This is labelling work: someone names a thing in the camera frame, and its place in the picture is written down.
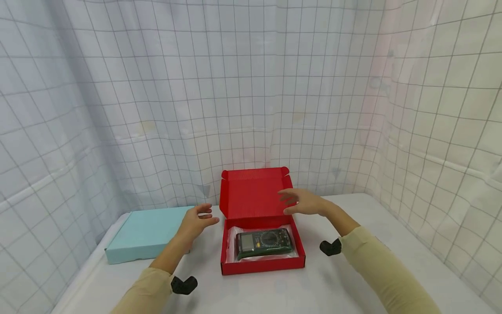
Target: beige sleeve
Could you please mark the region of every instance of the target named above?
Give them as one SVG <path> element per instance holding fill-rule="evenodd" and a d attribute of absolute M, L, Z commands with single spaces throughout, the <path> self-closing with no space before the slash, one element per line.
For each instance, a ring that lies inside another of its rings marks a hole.
<path fill-rule="evenodd" d="M 364 227 L 340 238 L 342 252 L 389 314 L 441 313 L 413 274 Z"/>
<path fill-rule="evenodd" d="M 158 314 L 166 305 L 171 292 L 171 274 L 149 267 L 141 273 L 111 313 Z"/>

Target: box flap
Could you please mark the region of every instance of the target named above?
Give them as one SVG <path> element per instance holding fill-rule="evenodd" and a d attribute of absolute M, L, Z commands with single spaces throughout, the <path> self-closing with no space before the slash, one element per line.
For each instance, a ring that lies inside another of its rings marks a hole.
<path fill-rule="evenodd" d="M 277 192 L 293 187 L 287 167 L 224 170 L 221 178 L 219 207 L 231 219 L 283 215 Z"/>

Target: multimeter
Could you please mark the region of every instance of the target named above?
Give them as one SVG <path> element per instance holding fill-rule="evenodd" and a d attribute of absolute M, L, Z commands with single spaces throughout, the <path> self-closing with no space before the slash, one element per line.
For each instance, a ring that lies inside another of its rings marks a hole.
<path fill-rule="evenodd" d="M 237 260 L 252 256 L 287 254 L 293 242 L 285 228 L 238 233 L 235 237 Z"/>

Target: white table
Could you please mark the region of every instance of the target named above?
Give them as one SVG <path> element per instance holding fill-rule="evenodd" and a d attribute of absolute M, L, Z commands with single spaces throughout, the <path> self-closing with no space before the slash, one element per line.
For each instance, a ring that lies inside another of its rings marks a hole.
<path fill-rule="evenodd" d="M 387 245 L 432 295 L 443 313 L 494 313 L 429 252 L 401 223 L 366 194 L 327 196 Z M 217 206 L 216 216 L 223 217 Z M 127 215 L 112 225 L 53 314 L 108 313 L 151 260 L 108 265 L 104 246 Z M 304 269 L 222 276 L 222 223 L 209 228 L 183 257 L 176 275 L 193 275 L 199 285 L 189 295 L 171 295 L 167 313 L 385 313 L 375 293 L 340 254 L 325 256 L 323 240 L 338 234 L 327 219 L 295 215 L 307 255 Z"/>

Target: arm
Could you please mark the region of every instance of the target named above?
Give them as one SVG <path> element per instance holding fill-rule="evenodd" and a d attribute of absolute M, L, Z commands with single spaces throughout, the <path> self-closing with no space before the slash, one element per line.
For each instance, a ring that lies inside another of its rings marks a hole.
<path fill-rule="evenodd" d="M 307 190 L 279 192 L 287 204 L 285 214 L 319 214 L 328 218 L 342 236 L 342 253 L 375 291 L 390 314 L 441 313 L 430 295 L 401 261 L 367 229 L 339 206 Z"/>
<path fill-rule="evenodd" d="M 160 313 L 171 295 L 171 274 L 193 240 L 202 231 L 218 223 L 213 218 L 211 204 L 202 204 L 187 211 L 178 232 L 166 245 L 160 255 L 145 269 L 139 279 L 124 294 L 111 311 L 113 314 L 156 314 Z"/>

